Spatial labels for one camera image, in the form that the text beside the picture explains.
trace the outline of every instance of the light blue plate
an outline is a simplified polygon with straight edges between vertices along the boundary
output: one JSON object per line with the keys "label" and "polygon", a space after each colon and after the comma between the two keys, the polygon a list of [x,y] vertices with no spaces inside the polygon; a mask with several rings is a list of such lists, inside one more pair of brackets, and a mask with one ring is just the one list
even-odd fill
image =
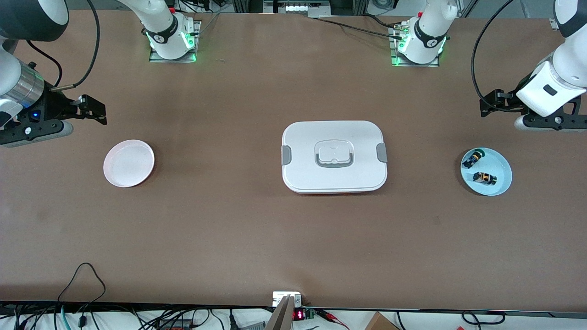
{"label": "light blue plate", "polygon": [[[463,166],[475,149],[481,149],[485,156],[479,159],[470,169]],[[508,190],[512,184],[512,168],[508,161],[499,152],[489,148],[475,148],[469,150],[461,161],[461,175],[469,188],[485,196],[501,195]],[[497,177],[497,183],[493,186],[473,181],[473,174],[483,172]]]}

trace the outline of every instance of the plate with batteries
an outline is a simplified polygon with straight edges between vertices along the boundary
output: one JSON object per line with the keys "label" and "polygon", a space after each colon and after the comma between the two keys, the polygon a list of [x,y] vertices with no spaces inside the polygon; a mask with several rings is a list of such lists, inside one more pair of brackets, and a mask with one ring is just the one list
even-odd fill
{"label": "plate with batteries", "polygon": [[489,148],[469,150],[461,161],[463,180],[485,196],[501,195],[512,184],[512,168],[499,152]]}

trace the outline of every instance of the brown table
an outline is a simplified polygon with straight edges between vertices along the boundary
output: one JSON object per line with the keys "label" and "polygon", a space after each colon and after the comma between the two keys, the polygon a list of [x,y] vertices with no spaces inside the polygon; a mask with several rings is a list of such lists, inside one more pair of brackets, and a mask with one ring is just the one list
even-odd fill
{"label": "brown table", "polygon": [[[223,14],[197,63],[165,65],[147,63],[133,13],[99,14],[94,71],[66,94],[107,104],[109,124],[72,121],[69,137],[0,150],[2,299],[55,299],[90,261],[104,301],[266,305],[294,289],[329,307],[587,312],[585,135],[480,118],[469,65],[484,21],[455,21],[429,69],[392,67],[385,38]],[[63,64],[63,84],[86,70],[94,33],[91,13],[75,11],[58,41],[39,43]],[[512,89],[561,40],[546,20],[497,20],[479,48],[481,90]],[[16,54],[53,81],[26,44]],[[303,120],[376,123],[387,183],[352,196],[290,191],[281,135]],[[157,165],[144,184],[115,188],[102,162],[126,139],[148,142]],[[505,194],[463,187],[458,162],[477,146],[512,165]],[[99,291],[81,275],[66,299]]]}

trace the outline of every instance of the round plate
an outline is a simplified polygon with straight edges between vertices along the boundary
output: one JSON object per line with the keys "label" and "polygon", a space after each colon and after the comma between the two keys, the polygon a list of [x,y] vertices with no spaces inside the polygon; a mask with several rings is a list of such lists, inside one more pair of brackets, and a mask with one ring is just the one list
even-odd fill
{"label": "round plate", "polygon": [[[485,152],[485,156],[479,159],[475,165],[470,169],[463,166],[463,162],[467,160],[475,149],[481,149]],[[512,168],[508,161],[499,152],[489,148],[475,148],[469,150],[461,161],[461,175],[469,188],[485,196],[501,195],[508,190],[512,184]],[[483,172],[497,177],[497,183],[489,186],[484,183],[473,181],[473,174]]]}
{"label": "round plate", "polygon": [[104,176],[116,187],[133,187],[148,178],[155,165],[151,147],[139,140],[126,140],[108,151]]}

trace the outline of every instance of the white bracket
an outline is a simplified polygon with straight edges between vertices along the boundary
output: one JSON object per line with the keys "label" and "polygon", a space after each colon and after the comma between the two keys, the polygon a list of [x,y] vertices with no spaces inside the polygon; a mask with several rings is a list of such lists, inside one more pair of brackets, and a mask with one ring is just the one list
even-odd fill
{"label": "white bracket", "polygon": [[302,294],[297,291],[273,291],[273,307],[277,307],[283,297],[292,295],[295,300],[295,308],[302,306]]}

